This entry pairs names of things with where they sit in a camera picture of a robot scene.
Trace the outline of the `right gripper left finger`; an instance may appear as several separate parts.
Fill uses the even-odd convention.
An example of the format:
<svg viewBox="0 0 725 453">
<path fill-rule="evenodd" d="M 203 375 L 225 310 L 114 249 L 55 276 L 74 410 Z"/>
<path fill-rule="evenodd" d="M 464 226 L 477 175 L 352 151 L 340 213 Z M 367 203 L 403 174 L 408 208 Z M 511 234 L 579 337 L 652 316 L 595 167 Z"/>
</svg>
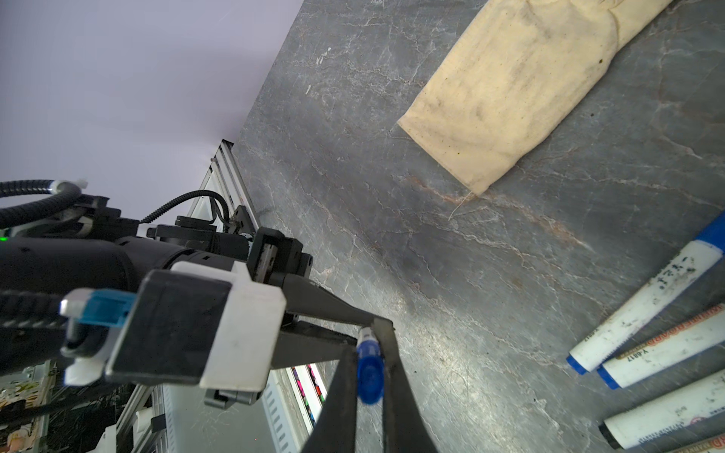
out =
<svg viewBox="0 0 725 453">
<path fill-rule="evenodd" d="M 338 362 L 326 402 L 302 452 L 354 452 L 357 401 L 357 355 L 352 349 Z"/>
</svg>

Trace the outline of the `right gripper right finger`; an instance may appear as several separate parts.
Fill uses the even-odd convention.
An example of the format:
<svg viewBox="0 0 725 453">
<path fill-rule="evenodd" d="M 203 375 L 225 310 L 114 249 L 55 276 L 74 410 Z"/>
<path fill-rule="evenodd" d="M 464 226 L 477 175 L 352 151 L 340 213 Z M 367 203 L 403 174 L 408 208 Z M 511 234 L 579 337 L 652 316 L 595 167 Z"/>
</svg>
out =
<svg viewBox="0 0 725 453">
<path fill-rule="evenodd" d="M 418 409 L 400 358 L 390 320 L 376 318 L 372 330 L 384 358 L 383 449 L 385 452 L 437 452 Z"/>
</svg>

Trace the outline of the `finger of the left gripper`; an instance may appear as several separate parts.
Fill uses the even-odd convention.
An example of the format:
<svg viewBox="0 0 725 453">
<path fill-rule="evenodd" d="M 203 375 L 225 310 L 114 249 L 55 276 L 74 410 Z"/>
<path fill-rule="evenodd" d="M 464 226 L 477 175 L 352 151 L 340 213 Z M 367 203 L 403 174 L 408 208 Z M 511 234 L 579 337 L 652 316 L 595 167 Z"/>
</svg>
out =
<svg viewBox="0 0 725 453">
<path fill-rule="evenodd" d="M 354 350 L 357 340 L 328 328 L 299 321 L 281 328 L 274 350 L 273 370 L 338 360 Z"/>
<path fill-rule="evenodd" d="M 288 313 L 363 327 L 371 326 L 377 318 L 305 277 L 286 275 L 281 290 L 287 300 Z"/>
</svg>

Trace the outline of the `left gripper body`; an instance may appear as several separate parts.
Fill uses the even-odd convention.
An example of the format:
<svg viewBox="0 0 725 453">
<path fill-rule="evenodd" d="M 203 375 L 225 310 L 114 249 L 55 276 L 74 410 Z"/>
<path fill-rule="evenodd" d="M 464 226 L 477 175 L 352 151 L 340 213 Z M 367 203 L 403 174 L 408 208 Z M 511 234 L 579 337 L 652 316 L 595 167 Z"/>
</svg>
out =
<svg viewBox="0 0 725 453">
<path fill-rule="evenodd" d="M 313 256 L 303 251 L 301 241 L 289 238 L 273 228 L 259 228 L 253 236 L 245 263 L 254 281 L 281 286 L 281 279 L 285 274 L 309 277 L 313 267 Z M 236 403 L 251 406 L 263 393 L 264 391 L 210 389 L 205 392 L 204 404 L 221 410 L 226 410 Z"/>
</svg>

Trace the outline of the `blue pen cap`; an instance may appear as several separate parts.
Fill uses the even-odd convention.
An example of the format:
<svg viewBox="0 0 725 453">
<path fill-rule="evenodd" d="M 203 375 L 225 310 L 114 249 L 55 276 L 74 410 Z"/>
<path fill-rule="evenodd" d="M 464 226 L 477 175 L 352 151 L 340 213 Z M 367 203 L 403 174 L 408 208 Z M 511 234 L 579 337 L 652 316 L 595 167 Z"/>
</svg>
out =
<svg viewBox="0 0 725 453">
<path fill-rule="evenodd" d="M 357 395 L 360 402 L 375 405 L 383 398 L 384 360 L 379 342 L 356 346 Z"/>
</svg>

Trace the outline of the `white marker pen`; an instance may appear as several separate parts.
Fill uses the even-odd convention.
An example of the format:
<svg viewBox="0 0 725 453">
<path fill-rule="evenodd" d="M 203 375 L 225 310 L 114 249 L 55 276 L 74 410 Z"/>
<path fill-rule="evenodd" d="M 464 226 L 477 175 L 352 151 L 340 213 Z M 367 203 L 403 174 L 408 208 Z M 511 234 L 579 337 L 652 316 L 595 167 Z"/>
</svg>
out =
<svg viewBox="0 0 725 453">
<path fill-rule="evenodd" d="M 597 373 L 610 389 L 624 389 L 723 342 L 724 304 L 719 303 L 604 362 Z"/>
<path fill-rule="evenodd" d="M 710 438 L 698 441 L 690 445 L 684 445 L 677 449 L 668 451 L 668 453 L 724 453 L 725 452 L 725 433 L 712 436 Z"/>
<path fill-rule="evenodd" d="M 724 258 L 724 215 L 685 245 L 619 309 L 573 347 L 566 362 L 580 375 L 606 359 Z"/>
<path fill-rule="evenodd" d="M 377 343 L 379 340 L 371 327 L 361 328 L 357 336 L 357 345 L 362 345 L 366 342 Z"/>
<path fill-rule="evenodd" d="M 721 413 L 724 413 L 724 370 L 607 418 L 599 430 L 613 449 L 629 449 Z"/>
</svg>

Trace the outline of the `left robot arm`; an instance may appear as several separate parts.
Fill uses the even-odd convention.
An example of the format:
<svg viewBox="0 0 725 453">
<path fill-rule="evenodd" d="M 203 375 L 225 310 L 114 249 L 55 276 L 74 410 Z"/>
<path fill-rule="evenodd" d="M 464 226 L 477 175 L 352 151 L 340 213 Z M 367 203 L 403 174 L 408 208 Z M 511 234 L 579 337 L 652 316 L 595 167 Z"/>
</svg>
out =
<svg viewBox="0 0 725 453">
<path fill-rule="evenodd" d="M 1 370 L 66 358 L 68 384 L 177 384 L 257 398 L 274 369 L 344 358 L 355 400 L 384 394 L 385 358 L 360 311 L 309 278 L 300 241 L 239 220 L 217 193 L 211 220 L 147 237 L 103 197 L 35 179 L 2 184 Z"/>
</svg>

